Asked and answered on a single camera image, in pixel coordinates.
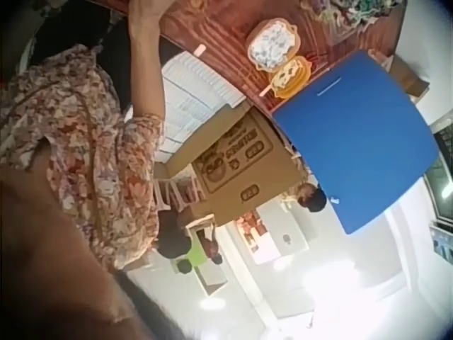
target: wooden table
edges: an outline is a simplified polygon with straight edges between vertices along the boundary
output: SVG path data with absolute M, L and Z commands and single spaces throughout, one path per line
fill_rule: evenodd
M 94 0 L 127 13 L 128 0 Z M 264 113 L 282 105 L 270 91 L 260 92 L 269 82 L 264 72 L 256 71 L 246 56 L 246 38 L 261 21 L 282 17 L 297 25 L 302 40 L 299 55 L 325 56 L 323 69 L 357 49 L 374 48 L 385 55 L 395 52 L 403 24 L 405 5 L 395 8 L 390 17 L 381 18 L 361 35 L 353 35 L 336 46 L 329 45 L 328 29 L 302 10 L 300 0 L 178 0 L 161 22 L 162 34 L 189 52 L 200 44 L 206 51 L 200 59 L 242 91 Z

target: blue board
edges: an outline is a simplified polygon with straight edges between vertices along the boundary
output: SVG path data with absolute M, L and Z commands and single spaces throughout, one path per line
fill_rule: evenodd
M 365 52 L 310 84 L 274 118 L 351 234 L 395 203 L 438 149 L 417 108 Z

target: floral shirt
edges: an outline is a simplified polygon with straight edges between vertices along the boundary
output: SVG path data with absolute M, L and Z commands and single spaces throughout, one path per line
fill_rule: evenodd
M 162 121 L 124 123 L 110 77 L 76 46 L 30 68 L 1 92 L 0 163 L 30 165 L 42 139 L 51 146 L 47 180 L 92 252 L 122 268 L 157 236 L 154 154 Z

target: woman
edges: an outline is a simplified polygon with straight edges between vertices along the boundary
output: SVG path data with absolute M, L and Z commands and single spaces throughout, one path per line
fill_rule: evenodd
M 106 268 L 138 259 L 158 232 L 152 176 L 165 117 L 159 19 L 174 0 L 131 0 L 131 95 L 123 123 L 96 54 L 76 46 L 30 68 L 1 97 L 0 163 L 48 181 Z

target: table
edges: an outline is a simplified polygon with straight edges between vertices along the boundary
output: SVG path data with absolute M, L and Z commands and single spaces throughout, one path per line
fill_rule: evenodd
M 127 13 L 127 0 L 94 0 Z M 264 72 L 257 71 L 246 56 L 246 38 L 263 20 L 282 17 L 297 25 L 302 43 L 299 55 L 323 55 L 330 69 L 357 49 L 374 48 L 385 55 L 395 52 L 406 5 L 395 8 L 363 34 L 353 35 L 336 46 L 328 44 L 328 32 L 307 11 L 300 0 L 179 0 L 161 21 L 162 34 L 189 52 L 206 46 L 200 59 L 242 91 L 262 112 L 271 114 L 284 101 L 268 92 Z

